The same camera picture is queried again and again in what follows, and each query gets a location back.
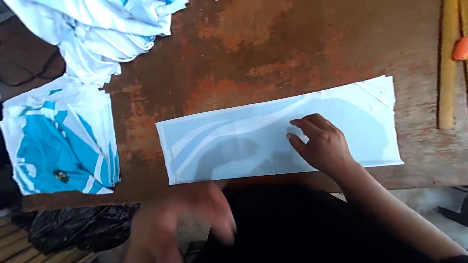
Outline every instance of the black cable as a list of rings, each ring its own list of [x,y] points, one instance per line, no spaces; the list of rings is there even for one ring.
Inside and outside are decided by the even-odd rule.
[[[8,58],[5,54],[3,54],[2,52],[0,52],[0,56],[5,58],[6,60],[8,60],[9,62],[11,62],[12,64],[14,64],[15,66],[19,67],[20,69],[28,72],[31,77],[29,77],[28,79],[26,80],[22,80],[16,84],[11,84],[11,83],[8,83],[6,82],[4,79],[2,79],[0,77],[0,82],[3,83],[4,85],[7,85],[7,86],[10,86],[10,87],[18,87],[18,86],[21,86],[25,83],[28,83],[28,82],[31,82],[35,79],[42,79],[42,80],[53,80],[53,79],[56,79],[58,77],[60,77],[61,75],[65,74],[65,69],[66,67],[63,68],[62,72],[56,76],[47,76],[47,75],[44,75],[44,73],[47,71],[49,65],[52,63],[52,61],[54,60],[54,58],[59,55],[60,52],[57,50],[55,51],[47,60],[46,62],[44,63],[44,66],[42,66],[42,69],[41,71],[39,71],[38,73],[34,73],[32,71],[30,71],[29,69],[27,69],[26,67],[24,67],[23,65],[21,64],[18,64],[16,63],[14,60]]]

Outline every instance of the wooden slat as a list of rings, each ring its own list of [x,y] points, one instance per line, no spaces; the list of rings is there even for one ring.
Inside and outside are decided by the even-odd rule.
[[[29,247],[31,247],[31,244],[28,242],[28,239],[23,238],[0,248],[0,262]]]
[[[81,251],[79,249],[74,249],[70,255],[68,255],[61,263],[76,263],[83,257],[89,254],[88,251]]]
[[[4,226],[0,226],[0,237],[6,236],[6,235],[11,234],[13,232],[16,232],[16,231],[18,231],[18,229],[19,228],[17,228],[13,224],[7,224],[7,225],[4,225]]]
[[[53,255],[51,257],[48,257],[44,261],[44,263],[62,263],[63,260],[72,253],[73,253],[73,250],[60,252],[60,253],[55,254],[55,255]]]
[[[0,238],[0,248],[7,246],[15,241],[18,241],[22,238],[25,238],[28,236],[28,232],[20,229],[16,232],[10,233],[4,237]]]
[[[455,61],[452,50],[459,36],[458,1],[444,0],[442,7],[442,43],[440,48],[439,128],[454,125]]]
[[[76,263],[89,263],[91,262],[93,259],[96,258],[96,253],[89,253],[88,255],[86,255],[85,257],[83,257],[82,259],[80,259],[79,261],[77,261]]]
[[[44,254],[39,254],[33,258],[31,258],[30,260],[28,260],[26,263],[42,263],[44,262],[46,259],[50,258],[52,256],[46,256]]]
[[[37,255],[39,255],[39,251],[35,248],[29,248],[2,263],[24,263]]]
[[[2,217],[0,218],[0,226],[4,226],[11,223],[11,218],[9,217]]]

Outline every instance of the orange object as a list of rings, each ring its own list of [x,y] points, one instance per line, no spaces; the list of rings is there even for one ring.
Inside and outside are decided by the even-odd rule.
[[[466,60],[468,58],[468,37],[463,37],[457,43],[452,52],[452,60]]]

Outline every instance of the black plastic bag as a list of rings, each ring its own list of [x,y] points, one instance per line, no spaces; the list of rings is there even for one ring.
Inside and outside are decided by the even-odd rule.
[[[32,221],[29,241],[43,254],[73,247],[99,252],[123,244],[139,204],[42,211]]]

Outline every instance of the yellow wooden stick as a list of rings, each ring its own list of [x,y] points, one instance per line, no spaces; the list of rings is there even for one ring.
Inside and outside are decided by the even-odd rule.
[[[455,61],[452,61],[451,55],[458,34],[458,1],[444,0],[442,7],[442,46],[440,49],[440,129],[450,129],[454,123]]]
[[[468,37],[468,0],[459,0],[461,12],[462,37]]]

